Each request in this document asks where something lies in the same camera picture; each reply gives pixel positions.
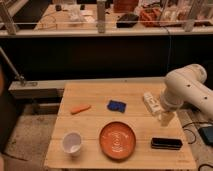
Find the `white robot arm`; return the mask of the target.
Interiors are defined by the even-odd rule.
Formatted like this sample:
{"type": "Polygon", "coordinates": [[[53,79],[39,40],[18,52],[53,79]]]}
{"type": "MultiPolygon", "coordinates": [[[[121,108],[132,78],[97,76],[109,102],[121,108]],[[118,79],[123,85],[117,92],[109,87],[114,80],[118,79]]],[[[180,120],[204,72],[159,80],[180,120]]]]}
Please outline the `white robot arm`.
{"type": "Polygon", "coordinates": [[[164,78],[165,89],[160,95],[162,108],[173,112],[187,102],[213,120],[213,90],[204,85],[206,79],[207,72],[199,64],[170,71],[164,78]]]}

